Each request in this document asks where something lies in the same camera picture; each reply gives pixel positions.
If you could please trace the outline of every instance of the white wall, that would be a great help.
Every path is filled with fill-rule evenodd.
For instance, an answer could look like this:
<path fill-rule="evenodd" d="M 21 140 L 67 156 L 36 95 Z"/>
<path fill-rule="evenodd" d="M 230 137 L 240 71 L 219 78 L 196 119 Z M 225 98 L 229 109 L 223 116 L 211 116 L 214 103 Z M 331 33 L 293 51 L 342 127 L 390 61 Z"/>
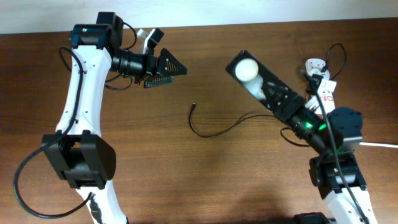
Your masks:
<path fill-rule="evenodd" d="M 114 11 L 133 27 L 398 17 L 398 0 L 2 0 L 0 33 L 72 30 Z"/>

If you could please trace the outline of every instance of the black wire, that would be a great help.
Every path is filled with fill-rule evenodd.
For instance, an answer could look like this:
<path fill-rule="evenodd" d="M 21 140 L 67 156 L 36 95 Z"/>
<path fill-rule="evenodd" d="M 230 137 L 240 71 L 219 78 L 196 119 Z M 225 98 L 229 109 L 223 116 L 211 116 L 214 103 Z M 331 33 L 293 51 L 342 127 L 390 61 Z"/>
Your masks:
<path fill-rule="evenodd" d="M 334 80 L 341 73 L 341 71 L 343 71 L 343 69 L 345 68 L 345 66 L 347 64 L 347 52 L 346 52 L 346 49 L 343 47 L 343 44 L 335 43 L 329 48 L 328 53 L 326 53 L 326 65 L 322 68 L 321 72 L 324 72 L 324 71 L 328 70 L 328 68 L 329 68 L 329 54 L 330 54 L 330 51 L 336 46 L 340 46 L 341 49 L 343 50 L 343 53 L 344 53 L 344 64 L 341 66 L 340 70 L 336 73 L 336 75 L 330 78 L 330 80 Z"/>
<path fill-rule="evenodd" d="M 213 137 L 217 137 L 217 136 L 219 136 L 219 135 L 222 135 L 222 134 L 224 134 L 224 133 L 226 133 L 226 132 L 232 130 L 232 129 L 235 128 L 238 124 L 242 123 L 243 121 L 245 121 L 245 120 L 247 120 L 247 119 L 257 118 L 257 117 L 274 117 L 274 115 L 257 114 L 257 115 L 252 115 L 252 116 L 248 116 L 248 117 L 243 118 L 243 116 L 246 116 L 246 115 L 248 114 L 248 113 L 246 113 L 246 114 L 244 114 L 243 116 L 241 116 L 241 117 L 237 120 L 237 122 L 235 122 L 231 127 L 225 129 L 224 131 L 218 132 L 218 133 L 216 133 L 216 134 L 211 134 L 211 135 L 203 135 L 203 134 L 198 133 L 198 132 L 195 130 L 195 128 L 193 128 L 193 126 L 192 126 L 192 115 L 193 115 L 193 112 L 194 112 L 194 110 L 195 110 L 196 105 L 197 105 L 196 103 L 192 103 L 191 111 L 189 112 L 189 117 L 188 117 L 188 124 L 189 124 L 189 127 L 191 128 L 191 130 L 192 130 L 197 136 L 199 136 L 199 137 L 201 137 L 201 138 L 213 138 Z"/>
<path fill-rule="evenodd" d="M 320 155 L 318 156 L 317 162 L 315 163 L 315 167 L 318 168 L 318 167 L 320 166 L 322 160 L 323 160 L 326 156 L 329 156 L 330 153 L 331 153 L 330 149 L 327 149 L 327 150 L 325 150 L 322 154 L 320 154 Z"/>
<path fill-rule="evenodd" d="M 107 83 L 107 82 L 111 82 L 111 81 L 113 81 L 113 80 L 118 79 L 120 76 L 122 76 L 122 74 L 118 74 L 118 75 L 116 75 L 116 76 L 113 77 L 113 78 L 110 78 L 110 79 L 108 79 L 108 80 L 105 80 L 105 82 L 106 82 L 106 83 Z"/>
<path fill-rule="evenodd" d="M 80 77 L 79 77 L 79 83 L 78 83 L 78 88 L 77 88 L 77 92 L 76 92 L 76 100 L 75 100 L 75 105 L 74 105 L 74 108 L 73 108 L 72 117 L 70 118 L 68 127 L 67 127 L 66 130 L 61 134 L 61 136 L 59 136 L 56 140 L 54 140 L 54 141 L 52 141 L 52 142 L 50 142 L 50 143 L 48 143 L 48 144 L 42 146 L 40 149 L 38 149 L 38 150 L 32 152 L 29 156 L 27 156 L 27 157 L 21 162 L 21 164 L 19 164 L 19 167 L 18 167 L 18 169 L 17 169 L 17 171 L 16 171 L 16 173 L 15 173 L 15 175 L 14 175 L 14 181 L 13 181 L 13 187 L 14 187 L 15 195 L 16 195 L 17 200 L 18 200 L 19 204 L 21 205 L 21 207 L 22 207 L 25 211 L 29 212 L 31 215 L 34 215 L 34 216 L 39 217 L 39 218 L 49 218 L 49 219 L 52 219 L 52 218 L 62 218 L 62 217 L 65 217 L 65 216 L 67 216 L 67 215 L 70 215 L 70 214 L 72 214 L 73 212 L 79 210 L 81 207 L 85 206 L 85 204 L 89 201 L 89 199 L 90 199 L 91 196 L 92 196 L 92 193 L 90 192 L 90 194 L 87 196 L 87 198 L 86 198 L 86 200 L 85 200 L 84 202 L 82 202 L 79 206 L 77 206 L 76 208 L 74 208 L 74 209 L 72 209 L 72 210 L 70 210 L 70 211 L 68 211 L 68 212 L 61 213 L 61 214 L 56 214 L 56 215 L 46 215 L 46 214 L 39 213 L 39 212 L 36 212 L 35 210 L 31 209 L 31 208 L 25 203 L 25 201 L 22 199 L 21 193 L 19 192 L 18 180 L 19 180 L 19 176 L 20 176 L 20 174 L 21 174 L 21 172 L 22 172 L 22 169 L 23 169 L 23 168 L 26 166 L 26 164 L 27 164 L 31 159 L 33 159 L 37 154 L 39 154 L 40 152 L 43 152 L 43 151 L 46 150 L 48 147 L 50 147 L 50 146 L 52 146 L 52 145 L 58 143 L 59 141 L 61 141 L 61 140 L 68 134 L 68 132 L 71 130 L 71 128 L 72 128 L 72 126 L 73 126 L 73 124 L 75 123 L 75 120 L 76 120 L 77 109 L 78 109 L 79 100 L 80 100 L 81 85 L 82 85 L 82 83 L 83 83 L 83 65 L 81 64 L 81 62 L 79 61 L 78 57 L 75 55 L 75 53 L 73 53 L 72 50 L 70 50 L 70 49 L 67 48 L 67 47 L 60 47 L 60 48 L 58 49 L 58 53 L 59 53 L 59 55 L 60 55 L 61 61 L 63 62 L 64 66 L 65 66 L 69 71 L 70 71 L 71 69 L 70 69 L 70 67 L 68 66 L 68 64 L 66 63 L 66 61 L 65 61 L 65 59 L 64 59 L 64 57 L 63 57 L 63 55 L 62 55 L 62 50 L 64 50 L 64 51 L 70 53 L 70 55 L 76 60 L 77 64 L 79 65 L 79 74 L 80 74 Z"/>
<path fill-rule="evenodd" d="M 300 144 L 300 143 L 296 143 L 296 142 L 293 142 L 293 141 L 291 141 L 291 140 L 289 140 L 286 136 L 284 136 L 284 134 L 283 134 L 283 131 L 285 131 L 285 130 L 292 130 L 291 128 L 282 128 L 281 130 L 280 130 L 280 135 L 282 136 L 282 138 L 284 138 L 287 142 L 289 142 L 289 143 L 291 143 L 292 145 L 294 145 L 294 146 L 298 146 L 298 147 L 310 147 L 309 145 L 307 145 L 307 144 Z"/>
<path fill-rule="evenodd" d="M 123 23 L 122 23 L 122 26 L 123 26 L 123 25 L 128 26 L 128 27 L 132 30 L 132 32 L 134 33 L 134 43 L 132 43 L 132 45 L 131 45 L 130 47 L 126 47 L 126 48 L 125 48 L 125 50 L 129 50 L 130 48 L 132 48 L 133 46 L 135 46 L 135 44 L 136 44 L 136 42 L 137 42 L 137 32 L 136 32 L 136 30 L 135 30 L 134 28 L 132 28 L 132 26 L 130 26 L 127 22 L 123 22 Z"/>
<path fill-rule="evenodd" d="M 349 185 L 348 185 L 348 183 L 347 183 L 347 181 L 346 181 L 346 179 L 345 179 L 345 177 L 344 177 L 343 171 L 341 170 L 340 162 L 339 162 L 339 160 L 338 160 L 338 155 L 337 155 L 337 149 L 336 149 L 335 138 L 334 138 L 334 136 L 333 136 L 333 131 L 331 130 L 331 126 L 330 126 L 329 119 L 328 119 L 328 117 L 327 117 L 327 115 L 326 115 L 325 107 L 323 106 L 322 100 L 321 100 L 321 98 L 320 98 L 320 96 L 319 96 L 318 93 L 316 93 L 316 97 L 317 97 L 317 100 L 318 100 L 318 102 L 319 102 L 320 108 L 321 108 L 321 110 L 322 110 L 322 116 L 324 117 L 324 119 L 325 119 L 325 121 L 326 121 L 326 126 L 327 126 L 327 128 L 328 128 L 328 134 L 329 134 L 330 142 L 331 142 L 331 149 L 332 149 L 333 155 L 334 155 L 334 157 L 335 157 L 335 164 L 336 164 L 336 168 L 338 169 L 338 174 L 339 174 L 341 180 L 343 181 L 343 184 L 344 184 L 344 186 L 346 187 L 346 189 L 347 189 L 349 195 L 350 195 L 351 198 L 353 199 L 353 202 L 354 202 L 354 204 L 355 204 L 355 207 L 358 209 L 358 212 L 359 212 L 359 214 L 361 215 L 362 219 L 364 220 L 364 222 L 365 222 L 366 224 L 369 224 L 368 218 L 366 217 L 366 215 L 365 215 L 364 212 L 362 211 L 361 206 L 359 205 L 359 203 L 358 203 L 358 201 L 357 201 L 357 199 L 356 199 L 354 193 L 352 192 L 351 188 L 349 187 Z"/>
<path fill-rule="evenodd" d="M 110 86 L 110 85 L 108 85 L 108 84 L 105 84 L 104 87 L 107 88 L 107 89 L 110 89 L 110 90 L 115 90 L 115 91 L 127 90 L 127 89 L 131 86 L 131 84 L 132 84 L 132 76 L 130 76 L 130 75 L 122 75 L 122 74 L 119 74 L 119 75 L 116 75 L 116 76 L 113 77 L 113 78 L 110 78 L 109 80 L 105 80 L 105 82 L 106 82 L 106 83 L 107 83 L 107 82 L 111 82 L 111 81 L 114 81 L 114 80 L 116 80 L 116 79 L 118 79 L 118 78 L 120 78 L 120 77 L 123 77 L 123 78 L 130 78 L 130 84 L 128 84 L 128 86 L 123 87 L 123 88 L 116 88 L 116 87 Z"/>

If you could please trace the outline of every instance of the green led light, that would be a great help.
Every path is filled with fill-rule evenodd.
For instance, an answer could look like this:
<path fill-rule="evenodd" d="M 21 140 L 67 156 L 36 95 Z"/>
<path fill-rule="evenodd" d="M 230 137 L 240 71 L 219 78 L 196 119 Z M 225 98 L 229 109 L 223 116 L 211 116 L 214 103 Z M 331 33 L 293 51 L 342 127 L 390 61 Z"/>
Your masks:
<path fill-rule="evenodd" d="M 306 123 L 305 123 L 305 128 L 312 128 L 312 124 L 306 122 Z"/>
<path fill-rule="evenodd" d="M 323 125 L 321 125 L 320 127 L 319 127 L 319 131 L 321 131 L 321 130 L 323 130 L 323 129 L 325 129 L 326 128 L 326 124 L 323 124 Z"/>

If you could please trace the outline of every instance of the white cable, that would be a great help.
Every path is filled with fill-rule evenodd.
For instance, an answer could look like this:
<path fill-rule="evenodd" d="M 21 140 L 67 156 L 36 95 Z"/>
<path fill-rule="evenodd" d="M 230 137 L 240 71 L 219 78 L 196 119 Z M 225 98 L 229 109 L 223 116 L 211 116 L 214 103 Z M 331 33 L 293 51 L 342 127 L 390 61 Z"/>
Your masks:
<path fill-rule="evenodd" d="M 393 148 L 398 148 L 398 145 L 396 145 L 396 144 L 385 144 L 385 143 L 361 142 L 360 145 L 362 145 L 362 146 L 379 146 L 379 147 L 393 147 Z"/>

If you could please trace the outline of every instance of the wooden table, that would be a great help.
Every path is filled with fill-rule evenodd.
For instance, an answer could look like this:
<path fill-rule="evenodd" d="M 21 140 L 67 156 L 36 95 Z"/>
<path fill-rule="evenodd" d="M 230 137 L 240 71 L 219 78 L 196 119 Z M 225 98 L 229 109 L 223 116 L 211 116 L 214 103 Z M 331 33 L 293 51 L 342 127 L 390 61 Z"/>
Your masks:
<path fill-rule="evenodd" d="M 336 79 L 336 105 L 363 113 L 365 141 L 397 142 L 397 27 L 398 19 L 366 19 L 163 29 L 156 55 L 168 48 L 188 75 L 173 85 L 104 91 L 101 130 L 118 157 L 114 186 L 123 212 L 133 223 L 225 223 L 305 212 L 330 217 L 308 174 L 315 152 L 285 142 L 282 123 L 255 118 L 202 139 L 188 127 L 189 109 L 197 103 L 193 121 L 203 133 L 227 128 L 248 111 L 267 114 L 224 70 L 240 50 L 303 94 L 306 84 L 297 70 L 341 42 L 348 64 Z M 130 41 L 125 31 L 123 46 Z M 21 209 L 12 190 L 17 166 L 43 134 L 55 131 L 63 111 L 70 73 L 58 58 L 60 45 L 68 45 L 66 32 L 0 36 L 1 223 L 92 223 L 86 208 L 40 220 Z M 332 52 L 331 73 L 341 61 L 339 50 Z M 356 157 L 379 223 L 395 223 L 398 151 L 360 146 Z M 24 169 L 20 185 L 26 202 L 40 212 L 65 212 L 81 202 L 43 154 Z"/>

